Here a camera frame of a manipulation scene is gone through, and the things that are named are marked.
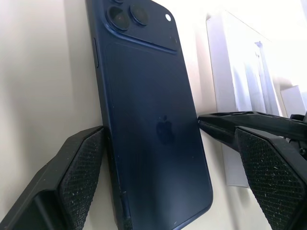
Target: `blue smartphone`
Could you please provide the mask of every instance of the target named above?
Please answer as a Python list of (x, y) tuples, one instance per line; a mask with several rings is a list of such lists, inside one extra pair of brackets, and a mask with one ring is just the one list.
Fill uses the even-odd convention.
[(213, 190), (174, 17), (151, 0), (87, 11), (118, 229), (181, 229)]

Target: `apple logo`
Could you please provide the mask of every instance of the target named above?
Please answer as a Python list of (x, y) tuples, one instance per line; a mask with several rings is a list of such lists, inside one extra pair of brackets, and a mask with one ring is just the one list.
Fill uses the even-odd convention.
[(163, 121), (158, 122), (156, 131), (162, 144), (167, 145), (174, 143), (175, 135), (172, 131), (172, 123), (167, 120), (166, 116), (164, 116)]

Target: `phone side button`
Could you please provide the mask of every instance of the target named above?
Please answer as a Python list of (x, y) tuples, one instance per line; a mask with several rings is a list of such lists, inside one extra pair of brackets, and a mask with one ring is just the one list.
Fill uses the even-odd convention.
[(97, 45), (96, 45), (96, 39), (95, 38), (93, 38), (93, 45), (94, 45), (93, 53), (94, 53), (95, 67), (98, 68), (99, 67), (99, 61), (98, 61)]

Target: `glossy phone back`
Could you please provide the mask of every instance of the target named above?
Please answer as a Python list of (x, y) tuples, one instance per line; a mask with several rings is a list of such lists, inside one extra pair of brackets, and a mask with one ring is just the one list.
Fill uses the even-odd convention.
[[(212, 185), (175, 20), (144, 0), (141, 26), (134, 4), (87, 0), (117, 224), (178, 230), (210, 208)], [(108, 18), (114, 6), (128, 16), (125, 31)]]

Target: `camera module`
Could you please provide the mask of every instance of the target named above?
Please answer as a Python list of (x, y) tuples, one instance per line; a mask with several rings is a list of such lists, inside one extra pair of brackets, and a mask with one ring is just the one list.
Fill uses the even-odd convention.
[(115, 28), (119, 30), (127, 30), (130, 25), (128, 15), (117, 6), (111, 6), (107, 11), (108, 19)]
[(130, 5), (130, 12), (135, 19), (142, 26), (146, 26), (148, 24), (148, 14), (146, 10), (140, 4), (132, 4)]

